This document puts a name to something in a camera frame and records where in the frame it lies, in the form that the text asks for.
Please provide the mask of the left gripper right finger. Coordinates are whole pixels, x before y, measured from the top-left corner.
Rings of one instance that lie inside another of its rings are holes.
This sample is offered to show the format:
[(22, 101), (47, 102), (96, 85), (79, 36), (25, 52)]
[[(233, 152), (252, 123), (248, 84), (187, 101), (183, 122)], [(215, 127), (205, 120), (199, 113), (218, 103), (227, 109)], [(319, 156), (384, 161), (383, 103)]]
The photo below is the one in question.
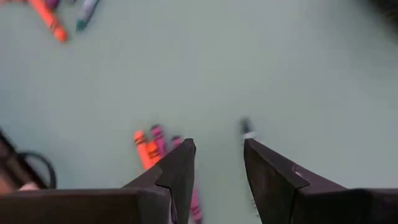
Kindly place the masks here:
[(254, 139), (244, 162), (262, 224), (398, 224), (398, 189), (348, 189)]

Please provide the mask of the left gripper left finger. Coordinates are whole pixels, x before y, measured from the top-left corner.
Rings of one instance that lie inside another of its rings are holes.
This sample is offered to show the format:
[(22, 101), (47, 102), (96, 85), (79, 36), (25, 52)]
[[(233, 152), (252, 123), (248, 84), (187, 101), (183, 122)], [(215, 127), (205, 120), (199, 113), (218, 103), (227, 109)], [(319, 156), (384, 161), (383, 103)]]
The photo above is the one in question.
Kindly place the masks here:
[(192, 138), (120, 189), (18, 191), (0, 196), (0, 224), (187, 224)]

